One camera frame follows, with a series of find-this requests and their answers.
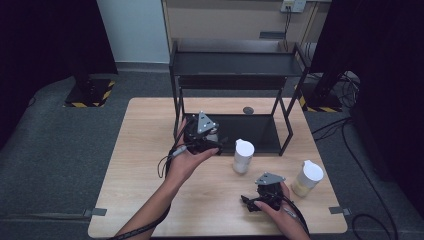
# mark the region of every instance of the white paper cup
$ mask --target white paper cup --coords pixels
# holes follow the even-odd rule
[[[303,163],[302,170],[291,185],[292,190],[299,197],[305,197],[323,177],[324,172],[321,167],[311,160],[306,160]]]
[[[237,173],[246,173],[252,160],[255,147],[252,143],[239,139],[236,141],[233,169]]]

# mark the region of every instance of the white wall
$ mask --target white wall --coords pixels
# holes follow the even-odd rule
[[[168,63],[160,0],[97,0],[116,62]]]

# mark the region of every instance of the wall outlet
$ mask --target wall outlet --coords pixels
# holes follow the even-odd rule
[[[295,0],[284,0],[283,4],[281,4],[281,12],[289,12],[289,8],[293,9]]]
[[[281,4],[281,12],[289,12],[293,13],[301,13],[305,10],[306,0],[284,0],[283,4]]]

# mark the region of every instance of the wooden table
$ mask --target wooden table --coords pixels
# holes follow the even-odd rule
[[[269,113],[274,98],[186,98],[186,111],[243,114]],[[103,182],[96,208],[107,209],[105,216],[93,216],[88,234],[93,238],[113,236],[158,188],[157,164],[173,144],[175,120],[172,98],[134,98],[128,105],[115,149]],[[282,113],[275,114],[280,139],[287,131]],[[315,142],[300,105],[290,114],[294,136],[283,156],[255,154],[244,175],[232,169],[233,156],[213,156],[194,172],[174,199],[168,217],[153,236],[231,236],[279,235],[272,220],[263,212],[250,213],[240,195],[258,197],[255,180],[264,172],[293,182],[302,162],[310,159],[324,169],[324,179],[305,198],[292,193],[310,232],[343,233],[347,230],[342,214],[331,214],[338,207]]]

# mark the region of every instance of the black metal shelf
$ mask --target black metal shelf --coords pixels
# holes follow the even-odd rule
[[[177,132],[179,117],[181,114],[187,114],[184,110],[183,89],[276,90],[276,101],[270,114],[208,113],[208,116],[220,123],[220,136],[228,137],[224,152],[234,152],[235,140],[242,138],[252,142],[255,152],[276,152],[282,155],[293,135],[288,116],[298,94],[296,90],[286,110],[281,98],[282,90],[287,77],[300,77],[298,85],[303,84],[309,71],[309,61],[297,44],[290,53],[233,52],[223,45],[219,45],[216,51],[196,51],[195,47],[185,47],[190,50],[180,51],[178,42],[174,42],[169,64],[176,113],[174,135]],[[278,104],[281,105],[288,129],[288,137],[283,146],[280,145],[273,117]]]

